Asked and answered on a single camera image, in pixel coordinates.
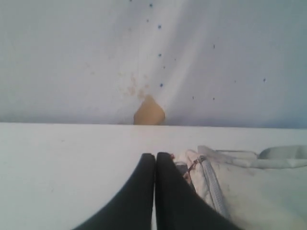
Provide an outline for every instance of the wall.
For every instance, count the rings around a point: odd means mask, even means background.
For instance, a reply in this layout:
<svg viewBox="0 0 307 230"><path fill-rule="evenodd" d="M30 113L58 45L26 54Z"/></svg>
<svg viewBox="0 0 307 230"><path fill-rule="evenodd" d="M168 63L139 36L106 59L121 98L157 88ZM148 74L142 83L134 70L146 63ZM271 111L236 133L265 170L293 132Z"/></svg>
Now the wall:
<svg viewBox="0 0 307 230"><path fill-rule="evenodd" d="M306 41L305 0L4 0L0 121L306 128Z"/></svg>

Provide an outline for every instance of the white table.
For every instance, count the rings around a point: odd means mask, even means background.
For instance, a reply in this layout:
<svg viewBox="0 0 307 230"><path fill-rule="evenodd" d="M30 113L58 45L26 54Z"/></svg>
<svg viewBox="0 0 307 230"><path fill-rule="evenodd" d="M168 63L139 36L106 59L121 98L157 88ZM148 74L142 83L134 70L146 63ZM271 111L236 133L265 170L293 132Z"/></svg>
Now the white table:
<svg viewBox="0 0 307 230"><path fill-rule="evenodd" d="M307 130L0 123L0 229L76 227L114 196L144 152L296 144L307 144Z"/></svg>

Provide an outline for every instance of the white surface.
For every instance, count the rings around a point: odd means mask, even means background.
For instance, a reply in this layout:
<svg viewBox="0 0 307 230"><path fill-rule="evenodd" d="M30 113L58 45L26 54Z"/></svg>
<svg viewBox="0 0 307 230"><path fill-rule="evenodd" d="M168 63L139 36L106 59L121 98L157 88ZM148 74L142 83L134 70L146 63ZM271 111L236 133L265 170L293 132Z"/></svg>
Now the white surface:
<svg viewBox="0 0 307 230"><path fill-rule="evenodd" d="M306 128L306 28L305 0L2 0L0 121L132 124L143 90L168 125Z"/></svg>
<svg viewBox="0 0 307 230"><path fill-rule="evenodd" d="M143 152L306 143L307 130L2 123L0 229L72 229L114 196Z"/></svg>

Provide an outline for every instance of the white fabric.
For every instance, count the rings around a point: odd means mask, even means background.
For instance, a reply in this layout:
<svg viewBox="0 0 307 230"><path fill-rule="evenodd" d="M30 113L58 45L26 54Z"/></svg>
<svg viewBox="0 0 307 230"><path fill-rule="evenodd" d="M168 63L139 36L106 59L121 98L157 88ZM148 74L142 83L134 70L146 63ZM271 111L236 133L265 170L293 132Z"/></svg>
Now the white fabric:
<svg viewBox="0 0 307 230"><path fill-rule="evenodd" d="M267 160L235 158L204 146L199 147L198 153L188 150L184 156L188 165L200 157L210 163L230 220L239 227L246 230L307 229L306 159L291 159L292 164L289 164L289 159L276 160L272 155ZM190 176L196 192L214 208L209 189L212 184L203 168L204 162L198 163Z"/></svg>

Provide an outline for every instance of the white wall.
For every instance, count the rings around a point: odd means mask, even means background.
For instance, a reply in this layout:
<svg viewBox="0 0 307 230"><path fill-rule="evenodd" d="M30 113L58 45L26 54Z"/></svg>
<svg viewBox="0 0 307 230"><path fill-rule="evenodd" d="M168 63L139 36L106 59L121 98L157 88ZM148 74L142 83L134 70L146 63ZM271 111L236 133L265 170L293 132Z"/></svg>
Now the white wall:
<svg viewBox="0 0 307 230"><path fill-rule="evenodd" d="M306 0L2 0L0 121L306 128L306 41Z"/></svg>

